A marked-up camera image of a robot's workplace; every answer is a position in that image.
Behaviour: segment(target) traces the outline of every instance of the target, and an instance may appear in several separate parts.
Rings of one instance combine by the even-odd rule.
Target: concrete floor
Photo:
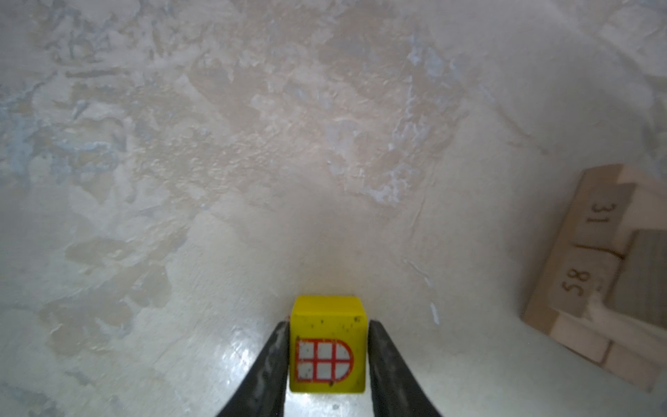
[[[661,0],[4,0],[0,409],[213,416],[355,294],[447,416],[661,415],[521,323],[581,169],[667,179]],[[369,416],[370,393],[288,394]]]

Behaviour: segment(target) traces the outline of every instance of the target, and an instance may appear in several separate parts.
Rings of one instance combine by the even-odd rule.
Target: toy block
[[[566,259],[567,253],[572,247],[577,225],[580,223],[580,220],[582,220],[582,218],[585,219],[584,216],[588,215],[591,211],[593,203],[590,202],[590,197],[593,191],[609,185],[627,183],[637,184],[642,189],[658,195],[662,199],[667,199],[667,187],[662,182],[638,171],[637,169],[628,167],[627,165],[606,165],[587,169],[582,175],[579,186],[570,204],[570,208],[564,218],[554,245],[547,257],[542,273],[536,282],[535,288],[528,301],[528,305],[526,306],[526,310],[522,316],[523,321],[529,326],[555,339],[557,342],[567,346],[569,349],[579,353],[599,366],[603,363],[607,354],[606,352],[610,349],[612,339],[606,334],[599,332],[596,329],[596,325],[599,323],[586,316],[589,314],[589,307],[587,307],[587,310],[583,313],[581,318],[569,316],[551,307],[549,301],[550,290],[554,286],[559,285],[557,280],[562,279],[563,260]],[[600,307],[604,308],[601,301],[602,295],[603,294],[598,292],[592,292],[589,298],[595,298],[597,296],[600,298],[600,300],[598,300]],[[621,317],[627,319],[627,322],[630,322],[631,325],[633,324],[632,319],[629,317],[616,314],[606,308],[604,308],[602,314],[599,313],[599,308],[597,310],[595,309],[595,306],[593,310],[597,314],[596,318],[598,318],[598,321],[604,319],[604,311],[607,311],[614,315],[612,319]],[[660,351],[661,340],[659,335],[644,328],[644,338],[648,338],[647,334],[658,339],[658,342],[652,346],[653,349],[657,348],[658,350],[654,353],[662,353]],[[623,347],[630,351],[633,350],[631,346]],[[636,352],[636,354],[639,355],[639,357],[646,358],[649,363],[661,366],[661,364],[639,354],[639,352]]]
[[[357,297],[298,297],[289,319],[291,391],[364,392],[367,331]]]
[[[667,328],[667,232],[638,230],[606,305]]]
[[[597,364],[602,363],[611,343],[609,339],[564,314],[558,316],[550,336],[566,348]]]
[[[667,197],[636,183],[601,185],[592,190],[572,243],[623,256],[637,229],[667,230]]]
[[[570,246],[566,249],[549,291],[549,305],[581,317],[588,299],[597,291],[606,294],[621,259],[609,252]]]
[[[647,392],[651,392],[660,376],[658,365],[618,343],[611,345],[602,367]]]
[[[651,332],[645,326],[638,326],[636,320],[609,310],[598,293],[591,295],[583,317],[570,317],[657,365],[667,365],[667,332]]]

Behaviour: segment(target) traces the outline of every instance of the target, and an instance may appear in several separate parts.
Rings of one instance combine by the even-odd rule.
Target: wooden block
[[[637,183],[667,198],[667,187],[661,181],[627,165],[606,165],[587,169],[582,175],[570,209],[522,316],[529,326],[598,364],[601,358],[604,358],[604,353],[601,352],[606,352],[610,346],[609,338],[591,329],[592,323],[589,320],[571,318],[549,307],[548,292],[556,279],[557,269],[571,246],[577,223],[588,209],[592,190],[601,185],[620,183]]]
[[[641,357],[659,366],[667,366],[667,332],[651,332],[644,326],[638,326],[636,320],[609,310],[598,293],[593,293],[588,300],[584,317],[570,317]]]
[[[667,328],[667,232],[635,233],[606,305],[637,320]]]
[[[607,294],[620,260],[609,252],[569,247],[552,282],[549,305],[555,310],[581,317],[593,292]]]
[[[564,314],[561,314],[556,320],[551,337],[561,345],[597,364],[602,362],[611,343],[609,339]]]
[[[558,319],[558,312],[548,305],[548,292],[556,277],[565,251],[570,247],[574,228],[588,206],[593,189],[601,185],[638,183],[654,193],[667,197],[667,187],[657,179],[627,165],[605,165],[584,171],[570,209],[566,214],[544,268],[533,289],[522,316],[525,323],[534,329],[550,334]]]
[[[660,376],[660,367],[613,343],[602,367],[625,381],[650,392]]]
[[[667,230],[667,198],[636,183],[601,185],[591,193],[572,243],[623,256],[637,229]]]

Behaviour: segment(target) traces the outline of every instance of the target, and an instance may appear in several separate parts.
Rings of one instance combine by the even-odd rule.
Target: handwritten number
[[[616,209],[616,204],[612,203],[609,207],[598,207],[598,204],[595,203],[593,206],[590,208],[594,213],[600,213],[600,212],[612,212],[614,209]]]
[[[586,219],[586,223],[608,223],[609,218],[604,218],[604,219],[592,219],[588,218]]]
[[[590,273],[586,271],[579,272],[578,270],[572,268],[568,271],[568,277],[580,280],[581,282],[586,282],[590,279]]]
[[[576,288],[577,290],[579,290],[578,294],[579,297],[584,295],[584,289],[576,284],[568,285],[565,281],[563,281],[563,284],[561,286],[563,287],[563,290],[566,290],[567,292],[570,292],[572,288]]]

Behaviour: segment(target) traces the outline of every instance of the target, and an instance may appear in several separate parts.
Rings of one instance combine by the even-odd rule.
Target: floor stain
[[[52,329],[49,347],[73,356],[84,348],[104,350],[112,338],[130,333],[137,307],[164,307],[170,295],[164,266],[145,260],[97,288],[48,303],[39,317]]]
[[[429,286],[429,288],[433,287],[433,281],[431,281],[431,277],[427,273],[422,271],[413,261],[407,258],[403,258],[403,262],[409,265],[413,269],[413,271],[417,273],[417,275],[421,276],[424,279],[426,285]]]
[[[98,204],[103,204],[109,197],[114,182],[111,172],[90,173],[89,177],[88,175],[80,175],[79,178],[74,179],[74,183],[90,193]]]
[[[124,416],[127,414],[125,404],[117,395],[111,396],[109,399],[109,405],[111,406],[111,411],[117,416]]]
[[[202,57],[187,76],[230,123],[240,130],[252,131],[259,121],[259,111],[248,104],[255,94],[265,91],[264,74],[253,67],[235,67],[233,74],[231,81],[220,60]]]
[[[476,68],[455,71],[453,58],[438,51],[427,33],[415,32],[382,3],[348,8],[332,31],[318,48],[330,77],[344,79],[362,103],[395,117],[383,126],[363,118],[324,126],[329,171],[345,191],[395,206],[424,181],[426,160],[453,141],[468,115],[458,78],[475,78]]]
[[[500,104],[498,100],[496,100],[496,98],[493,95],[491,95],[489,90],[481,84],[480,84],[480,91],[482,92],[482,95],[484,96],[484,99],[486,100],[488,105],[496,112],[498,117],[500,117],[500,119],[517,136],[522,137],[526,141],[530,142],[531,145],[533,145],[540,151],[540,154],[542,155],[551,154],[551,152],[549,152],[549,149],[546,149],[544,146],[542,146],[542,144],[538,142],[538,140],[535,138],[533,134],[527,132],[523,127],[521,127],[521,125],[507,112],[505,107],[502,104]]]
[[[67,78],[96,78],[104,77],[106,75],[118,75],[121,73],[120,68],[111,68],[111,69],[93,69],[91,71],[80,71],[80,72],[65,72]]]
[[[65,249],[65,257],[80,264],[104,266],[104,260],[122,260],[133,250],[120,240],[95,237]]]
[[[72,378],[77,380],[77,383],[80,386],[95,386],[95,383],[93,382],[92,379],[88,378],[83,372],[81,371],[65,371],[65,375],[71,376]]]
[[[26,407],[28,417],[65,417],[56,401],[41,392],[26,390],[7,383],[0,383],[0,390]]]

